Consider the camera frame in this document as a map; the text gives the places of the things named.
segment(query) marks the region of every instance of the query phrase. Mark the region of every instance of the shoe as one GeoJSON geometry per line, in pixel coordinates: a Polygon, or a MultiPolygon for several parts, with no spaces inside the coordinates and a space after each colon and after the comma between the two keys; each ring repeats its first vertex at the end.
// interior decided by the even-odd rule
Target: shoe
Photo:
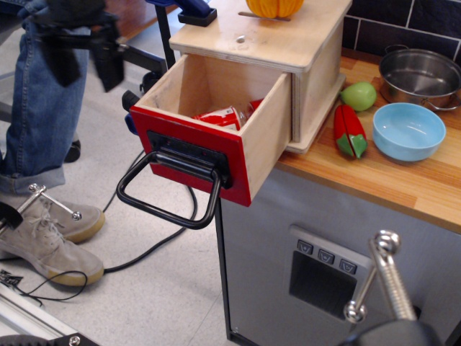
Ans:
{"type": "Polygon", "coordinates": [[[74,221],[71,214],[59,205],[46,198],[40,198],[40,201],[48,209],[51,219],[58,220],[58,222],[55,222],[55,226],[59,233],[63,235],[65,240],[70,240],[73,243],[79,243],[91,238],[101,229],[106,220],[104,213],[100,209],[90,205],[61,202],[72,211],[81,213],[81,220],[74,221]]]}
{"type": "MultiPolygon", "coordinates": [[[[67,241],[59,233],[48,208],[35,201],[23,214],[23,222],[7,229],[0,236],[0,250],[27,260],[41,275],[52,278],[69,271],[84,272],[87,284],[98,281],[104,274],[102,261],[92,253],[67,241]]],[[[85,277],[70,272],[52,279],[55,283],[82,286],[85,277]]]]}

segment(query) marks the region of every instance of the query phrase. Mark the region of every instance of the button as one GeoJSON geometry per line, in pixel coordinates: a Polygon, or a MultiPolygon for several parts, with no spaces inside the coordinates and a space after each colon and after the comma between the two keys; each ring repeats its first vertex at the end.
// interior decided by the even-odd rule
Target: button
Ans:
{"type": "Polygon", "coordinates": [[[348,272],[349,274],[355,275],[357,266],[354,263],[347,262],[342,259],[339,263],[339,269],[343,270],[344,272],[348,272]]]}
{"type": "Polygon", "coordinates": [[[330,254],[322,249],[318,250],[318,258],[320,261],[332,265],[334,262],[334,254],[330,254]]]}
{"type": "Polygon", "coordinates": [[[302,240],[297,241],[297,249],[300,250],[303,254],[312,254],[314,246],[305,243],[302,240]]]}

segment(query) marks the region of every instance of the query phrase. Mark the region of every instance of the red pepper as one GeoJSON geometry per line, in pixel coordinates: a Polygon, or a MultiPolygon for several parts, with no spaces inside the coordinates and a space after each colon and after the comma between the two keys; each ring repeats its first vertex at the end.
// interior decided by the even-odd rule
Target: red pepper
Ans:
{"type": "Polygon", "coordinates": [[[339,150],[358,159],[368,146],[367,136],[354,109],[341,105],[334,113],[334,139],[339,150]]]}

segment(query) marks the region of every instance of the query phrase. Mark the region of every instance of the dark tile wall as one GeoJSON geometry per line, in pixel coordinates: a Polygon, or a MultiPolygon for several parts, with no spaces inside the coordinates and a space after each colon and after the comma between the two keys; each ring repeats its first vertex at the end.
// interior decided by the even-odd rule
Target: dark tile wall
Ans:
{"type": "Polygon", "coordinates": [[[432,50],[461,65],[461,0],[353,0],[343,46],[383,56],[392,45],[432,50]]]}

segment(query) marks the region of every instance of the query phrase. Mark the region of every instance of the drawer handle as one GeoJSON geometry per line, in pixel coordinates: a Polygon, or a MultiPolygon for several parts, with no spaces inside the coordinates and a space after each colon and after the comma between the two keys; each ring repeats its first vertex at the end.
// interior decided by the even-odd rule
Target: drawer handle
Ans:
{"type": "Polygon", "coordinates": [[[164,220],[175,223],[176,225],[186,227],[188,229],[203,229],[208,226],[215,216],[216,205],[219,201],[219,194],[221,186],[223,185],[223,178],[221,173],[216,168],[209,168],[206,170],[200,165],[194,166],[190,162],[187,163],[187,169],[189,171],[195,170],[197,176],[200,176],[202,179],[209,180],[213,183],[212,190],[210,193],[210,199],[208,200],[207,210],[202,219],[200,220],[189,220],[188,218],[183,218],[176,214],[170,213],[166,210],[160,209],[154,205],[150,205],[142,200],[138,200],[132,196],[129,196],[125,189],[128,184],[146,167],[148,164],[162,164],[172,169],[177,169],[178,160],[174,157],[174,154],[170,153],[160,153],[157,151],[152,151],[149,154],[146,154],[132,169],[130,169],[127,174],[119,181],[117,186],[117,196],[118,198],[128,205],[150,213],[154,216],[162,218],[164,220]]]}

